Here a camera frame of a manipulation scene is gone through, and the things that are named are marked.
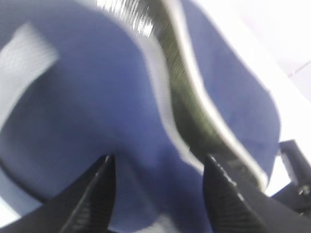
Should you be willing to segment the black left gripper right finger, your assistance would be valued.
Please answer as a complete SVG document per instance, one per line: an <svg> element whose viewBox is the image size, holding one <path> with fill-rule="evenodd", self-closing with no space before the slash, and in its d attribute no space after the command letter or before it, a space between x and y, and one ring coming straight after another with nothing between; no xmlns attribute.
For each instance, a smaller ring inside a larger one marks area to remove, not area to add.
<svg viewBox="0 0 311 233"><path fill-rule="evenodd" d="M204 163L205 206L215 233L309 233L311 219L266 196L226 162Z"/></svg>

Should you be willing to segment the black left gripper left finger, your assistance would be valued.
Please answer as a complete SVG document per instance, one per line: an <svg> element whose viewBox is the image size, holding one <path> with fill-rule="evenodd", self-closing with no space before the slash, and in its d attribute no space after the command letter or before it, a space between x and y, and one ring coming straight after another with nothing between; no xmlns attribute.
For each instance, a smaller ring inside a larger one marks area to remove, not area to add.
<svg viewBox="0 0 311 233"><path fill-rule="evenodd" d="M61 194L0 231L107 233L115 195L115 158L102 156Z"/></svg>

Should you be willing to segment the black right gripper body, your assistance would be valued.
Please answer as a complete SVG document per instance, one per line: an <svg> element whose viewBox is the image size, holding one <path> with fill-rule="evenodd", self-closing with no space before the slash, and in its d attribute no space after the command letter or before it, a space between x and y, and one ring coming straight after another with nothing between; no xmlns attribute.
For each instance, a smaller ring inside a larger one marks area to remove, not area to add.
<svg viewBox="0 0 311 233"><path fill-rule="evenodd" d="M279 155L290 183L272 198L299 214L311 212L311 165L295 140L279 143Z"/></svg>

